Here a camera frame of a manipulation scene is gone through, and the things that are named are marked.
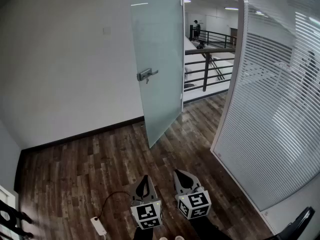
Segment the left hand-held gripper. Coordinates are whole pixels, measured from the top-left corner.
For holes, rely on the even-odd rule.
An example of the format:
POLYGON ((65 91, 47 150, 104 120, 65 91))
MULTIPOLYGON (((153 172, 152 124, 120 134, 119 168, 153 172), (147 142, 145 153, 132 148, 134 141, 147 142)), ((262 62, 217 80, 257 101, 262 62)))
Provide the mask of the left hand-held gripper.
POLYGON ((131 215, 142 230, 153 229, 163 224, 162 201, 157 198, 155 186, 150 176, 140 177, 130 186, 129 193, 132 198, 131 215))

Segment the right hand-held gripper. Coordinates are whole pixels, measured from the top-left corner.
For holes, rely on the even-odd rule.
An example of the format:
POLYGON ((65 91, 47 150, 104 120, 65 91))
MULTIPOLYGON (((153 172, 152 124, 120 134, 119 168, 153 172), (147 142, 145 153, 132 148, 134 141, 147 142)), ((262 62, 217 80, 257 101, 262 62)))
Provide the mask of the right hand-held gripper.
POLYGON ((175 195, 178 196, 177 208, 186 219, 192 220, 208 215, 212 206, 209 192, 200 187, 201 183, 195 175, 185 170, 175 169, 173 183, 175 195), (200 190, 187 194, 198 187, 200 190))

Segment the metal door lever handle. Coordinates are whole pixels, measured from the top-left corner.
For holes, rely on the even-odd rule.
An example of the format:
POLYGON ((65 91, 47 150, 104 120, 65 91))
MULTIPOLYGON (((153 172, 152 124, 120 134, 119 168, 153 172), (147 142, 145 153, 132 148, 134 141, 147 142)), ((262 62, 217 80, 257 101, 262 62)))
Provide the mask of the metal door lever handle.
POLYGON ((153 71, 152 68, 147 68, 146 70, 144 70, 140 73, 137 73, 137 75, 136 75, 137 81, 138 82, 146 81, 146 84, 148 84, 149 78, 151 76, 156 75, 158 72, 159 72, 158 70, 153 71))

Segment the frosted glass door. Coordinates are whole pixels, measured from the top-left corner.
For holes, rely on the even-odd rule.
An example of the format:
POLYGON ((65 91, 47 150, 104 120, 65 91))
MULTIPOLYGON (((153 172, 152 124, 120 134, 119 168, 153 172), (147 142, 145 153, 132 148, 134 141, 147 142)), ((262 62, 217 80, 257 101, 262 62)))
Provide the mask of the frosted glass door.
POLYGON ((149 147, 182 111, 184 5, 181 0, 130 0, 137 73, 158 73, 138 81, 149 147))

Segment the person's right forearm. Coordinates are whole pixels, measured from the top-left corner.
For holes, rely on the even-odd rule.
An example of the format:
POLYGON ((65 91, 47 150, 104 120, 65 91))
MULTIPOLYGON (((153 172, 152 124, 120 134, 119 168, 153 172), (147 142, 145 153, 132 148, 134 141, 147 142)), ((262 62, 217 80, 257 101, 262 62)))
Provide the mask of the person's right forearm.
POLYGON ((192 218, 189 222, 201 240, 232 240, 212 224, 206 216, 192 218))

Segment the person's left forearm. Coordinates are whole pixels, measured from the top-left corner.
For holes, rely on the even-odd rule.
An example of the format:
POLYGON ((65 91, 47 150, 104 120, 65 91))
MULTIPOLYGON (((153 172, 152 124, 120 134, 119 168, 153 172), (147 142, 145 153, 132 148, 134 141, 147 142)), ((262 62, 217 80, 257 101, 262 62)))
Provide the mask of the person's left forearm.
POLYGON ((153 240, 153 228, 142 229, 137 227, 134 233, 133 240, 153 240))

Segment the white power strip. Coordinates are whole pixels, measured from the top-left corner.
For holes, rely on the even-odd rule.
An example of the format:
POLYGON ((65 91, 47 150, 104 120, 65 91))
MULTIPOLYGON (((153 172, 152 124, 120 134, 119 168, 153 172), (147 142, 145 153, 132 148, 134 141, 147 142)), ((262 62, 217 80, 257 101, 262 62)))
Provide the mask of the white power strip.
POLYGON ((105 236, 107 234, 106 229, 104 228, 98 217, 92 217, 90 221, 99 236, 105 236))

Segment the black railing with wooden handrail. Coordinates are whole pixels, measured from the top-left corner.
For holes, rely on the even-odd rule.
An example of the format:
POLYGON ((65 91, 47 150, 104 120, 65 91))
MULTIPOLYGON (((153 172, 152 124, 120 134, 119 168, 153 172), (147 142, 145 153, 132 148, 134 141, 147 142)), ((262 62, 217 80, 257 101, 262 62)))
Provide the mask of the black railing with wooden handrail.
POLYGON ((234 48, 204 48, 185 51, 184 91, 202 90, 229 84, 234 60, 234 48))

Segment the glass partition with blinds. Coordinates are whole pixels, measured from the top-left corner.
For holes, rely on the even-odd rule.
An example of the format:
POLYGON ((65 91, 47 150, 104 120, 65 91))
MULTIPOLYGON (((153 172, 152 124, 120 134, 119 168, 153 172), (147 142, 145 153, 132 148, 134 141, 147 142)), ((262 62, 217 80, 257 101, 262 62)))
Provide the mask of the glass partition with blinds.
POLYGON ((263 211, 320 173, 320 0, 244 0, 243 16, 214 152, 263 211))

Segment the white panel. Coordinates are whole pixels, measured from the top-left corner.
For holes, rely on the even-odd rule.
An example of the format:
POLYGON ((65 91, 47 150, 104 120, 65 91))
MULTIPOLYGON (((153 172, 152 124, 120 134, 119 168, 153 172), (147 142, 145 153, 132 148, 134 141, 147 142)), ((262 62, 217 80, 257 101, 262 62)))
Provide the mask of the white panel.
MULTIPOLYGON (((4 187, 0 185, 0 200, 12 208, 16 207, 16 197, 7 191, 4 187)), ((1 240, 21 240, 20 236, 9 230, 4 225, 0 224, 0 239, 1 240)))

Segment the black metal railing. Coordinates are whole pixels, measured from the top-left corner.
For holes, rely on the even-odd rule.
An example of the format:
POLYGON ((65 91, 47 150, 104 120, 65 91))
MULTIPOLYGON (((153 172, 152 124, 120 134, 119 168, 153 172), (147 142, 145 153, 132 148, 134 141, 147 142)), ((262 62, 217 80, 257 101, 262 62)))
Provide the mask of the black metal railing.
POLYGON ((205 46, 211 46, 222 49, 234 49, 237 45, 237 37, 223 33, 201 29, 199 40, 194 40, 193 25, 189 26, 189 40, 196 43, 204 43, 205 46))

